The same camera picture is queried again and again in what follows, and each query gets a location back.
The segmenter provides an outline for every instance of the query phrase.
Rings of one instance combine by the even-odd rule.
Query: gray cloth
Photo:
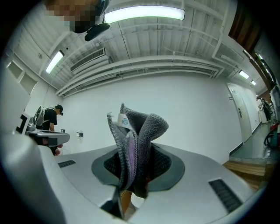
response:
[[[156,114],[144,114],[133,111],[122,104],[121,114],[125,114],[132,130],[117,126],[107,115],[110,130],[114,136],[121,164],[120,190],[133,186],[134,193],[147,196],[147,178],[151,141],[160,137],[168,129],[167,122]]]

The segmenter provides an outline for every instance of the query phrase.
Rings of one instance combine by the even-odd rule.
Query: person wearing black shirt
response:
[[[54,131],[54,126],[57,125],[56,116],[61,115],[62,111],[63,107],[61,105],[45,109],[43,125],[42,127],[37,127],[37,129]]]

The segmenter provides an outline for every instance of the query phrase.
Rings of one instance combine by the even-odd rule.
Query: ceiling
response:
[[[243,69],[255,81],[260,79],[254,87],[256,92],[260,92],[265,88],[264,83],[240,49],[237,50],[222,38],[215,58],[212,57],[220,38],[227,5],[226,18],[229,16],[229,19],[225,22],[230,23],[229,26],[232,24],[230,17],[235,11],[232,11],[230,4],[227,0],[114,0],[107,12],[137,5],[164,5],[183,8],[185,19],[142,17],[119,21],[112,23],[109,30],[90,42],[84,40],[85,33],[70,32],[67,22],[49,16],[40,4],[22,21],[17,31],[17,41],[13,41],[9,47],[37,75],[57,90],[61,89],[57,94],[62,96],[82,91],[86,85],[79,85],[79,81],[98,74],[80,76],[76,80],[70,68],[101,48],[106,49],[113,63],[109,74],[116,73],[115,69],[119,69],[118,76],[130,77],[163,71],[186,71],[211,78],[237,78],[248,82],[235,75]],[[49,62],[59,50],[65,56],[51,74],[47,74]]]

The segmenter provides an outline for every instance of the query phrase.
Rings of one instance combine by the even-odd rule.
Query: door handle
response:
[[[238,107],[239,115],[242,118],[242,110]]]

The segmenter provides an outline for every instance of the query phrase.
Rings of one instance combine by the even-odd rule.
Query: white door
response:
[[[232,84],[227,84],[227,86],[233,97],[234,104],[236,106],[236,111],[238,113],[242,134],[242,142],[245,142],[252,135],[249,114],[246,105],[243,101],[243,98],[240,92],[238,92],[237,86]]]

